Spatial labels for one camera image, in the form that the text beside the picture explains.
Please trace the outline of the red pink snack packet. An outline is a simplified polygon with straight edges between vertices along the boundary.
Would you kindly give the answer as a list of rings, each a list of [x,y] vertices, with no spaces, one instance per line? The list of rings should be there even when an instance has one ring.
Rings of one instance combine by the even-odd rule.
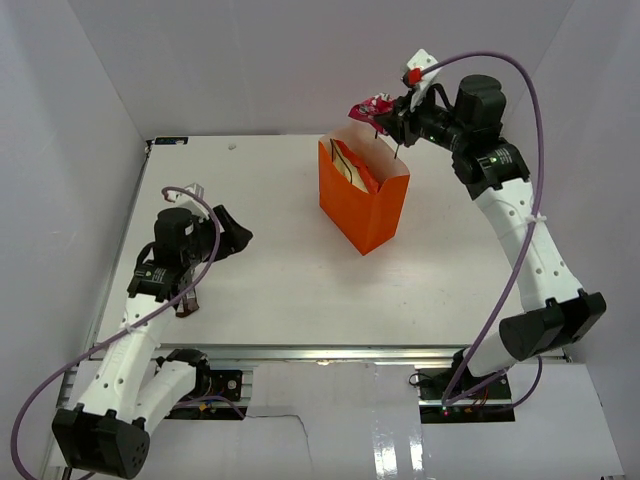
[[[389,113],[393,109],[394,99],[387,93],[379,93],[354,105],[348,113],[352,120],[375,123],[379,115]]]

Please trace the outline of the orange paper bag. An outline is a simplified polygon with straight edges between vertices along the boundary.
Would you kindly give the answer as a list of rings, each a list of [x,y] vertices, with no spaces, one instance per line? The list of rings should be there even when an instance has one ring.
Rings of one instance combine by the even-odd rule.
[[[332,143],[363,160],[379,184],[376,193],[353,185],[334,165]],[[394,150],[367,124],[350,122],[318,141],[319,205],[362,255],[396,234],[410,173]]]

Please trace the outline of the large orange snack pouch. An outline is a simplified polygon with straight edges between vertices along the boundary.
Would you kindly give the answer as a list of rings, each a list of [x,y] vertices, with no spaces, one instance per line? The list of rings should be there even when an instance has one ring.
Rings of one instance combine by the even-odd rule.
[[[364,160],[354,153],[345,142],[330,139],[331,163],[354,187],[368,194],[377,194],[380,184]]]

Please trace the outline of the brown chocolate bar wrapper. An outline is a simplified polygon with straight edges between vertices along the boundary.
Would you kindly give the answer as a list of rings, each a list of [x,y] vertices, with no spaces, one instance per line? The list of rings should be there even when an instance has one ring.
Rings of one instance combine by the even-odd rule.
[[[182,283],[178,286],[178,294],[181,294],[179,302],[175,306],[175,316],[186,318],[199,309],[197,293],[194,288],[187,291],[189,284]]]

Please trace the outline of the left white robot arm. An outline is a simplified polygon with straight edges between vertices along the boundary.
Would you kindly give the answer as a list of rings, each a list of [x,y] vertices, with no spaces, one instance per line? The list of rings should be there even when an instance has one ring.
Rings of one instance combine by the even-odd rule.
[[[171,321],[199,308],[192,286],[197,267],[241,252],[252,237],[222,205],[206,210],[187,201],[158,213],[154,239],[140,251],[127,287],[119,339],[76,405],[53,419],[68,467],[136,477],[160,421],[178,403],[209,393],[209,362],[197,349],[175,349],[158,359],[151,380],[145,373]]]

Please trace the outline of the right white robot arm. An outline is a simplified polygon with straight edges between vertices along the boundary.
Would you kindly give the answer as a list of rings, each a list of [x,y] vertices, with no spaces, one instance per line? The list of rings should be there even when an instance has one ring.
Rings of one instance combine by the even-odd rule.
[[[416,70],[410,91],[374,121],[397,143],[424,139],[452,155],[452,168],[484,214],[516,276],[522,313],[500,321],[497,332],[461,352],[453,390],[472,399],[489,375],[537,354],[580,341],[606,311],[599,292],[588,293],[569,270],[539,212],[540,201],[518,148],[501,135],[506,97],[498,80],[470,75],[449,102],[432,75]]]

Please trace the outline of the left blue corner label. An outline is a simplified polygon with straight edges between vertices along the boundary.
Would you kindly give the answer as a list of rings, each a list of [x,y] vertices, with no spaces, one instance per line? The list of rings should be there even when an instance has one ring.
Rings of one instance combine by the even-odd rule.
[[[153,141],[155,145],[186,145],[188,137],[156,137]]]

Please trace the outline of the aluminium table rail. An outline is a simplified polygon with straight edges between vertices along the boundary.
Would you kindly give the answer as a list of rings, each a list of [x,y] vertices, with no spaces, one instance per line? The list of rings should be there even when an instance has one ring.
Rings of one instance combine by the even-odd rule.
[[[193,345],[193,348],[204,352],[211,363],[220,364],[365,362],[449,366],[462,346]]]

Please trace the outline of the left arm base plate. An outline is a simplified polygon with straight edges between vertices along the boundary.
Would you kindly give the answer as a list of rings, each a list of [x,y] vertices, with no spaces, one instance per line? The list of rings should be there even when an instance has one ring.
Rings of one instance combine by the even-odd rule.
[[[242,397],[244,374],[241,370],[212,370],[209,389],[202,395],[187,395],[181,402],[212,403],[229,400],[238,402]]]

